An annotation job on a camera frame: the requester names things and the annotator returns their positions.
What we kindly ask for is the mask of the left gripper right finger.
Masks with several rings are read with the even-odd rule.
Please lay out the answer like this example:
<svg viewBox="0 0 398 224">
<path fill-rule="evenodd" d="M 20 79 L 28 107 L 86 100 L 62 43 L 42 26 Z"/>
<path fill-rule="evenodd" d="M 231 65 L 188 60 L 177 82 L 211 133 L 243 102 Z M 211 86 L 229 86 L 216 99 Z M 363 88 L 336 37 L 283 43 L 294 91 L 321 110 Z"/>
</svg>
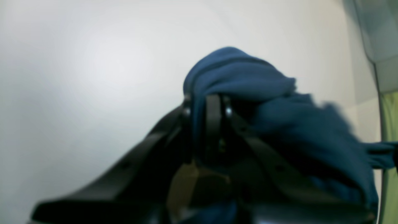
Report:
<svg viewBox="0 0 398 224">
<path fill-rule="evenodd" d="M 233 186 L 234 224 L 372 224 L 366 207 L 317 188 L 234 113 L 226 96 L 205 100 L 204 155 Z"/>
</svg>

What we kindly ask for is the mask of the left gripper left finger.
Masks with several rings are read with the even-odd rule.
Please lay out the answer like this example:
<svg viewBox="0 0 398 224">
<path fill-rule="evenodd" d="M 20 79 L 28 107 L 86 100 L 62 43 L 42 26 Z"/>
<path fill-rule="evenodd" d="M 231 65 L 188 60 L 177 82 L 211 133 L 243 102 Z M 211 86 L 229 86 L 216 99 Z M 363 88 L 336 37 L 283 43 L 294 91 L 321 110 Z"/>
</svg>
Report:
<svg viewBox="0 0 398 224">
<path fill-rule="evenodd" d="M 191 97 L 166 114 L 148 135 L 99 178 L 76 192 L 40 202 L 33 224 L 169 224 L 171 179 L 192 151 Z"/>
</svg>

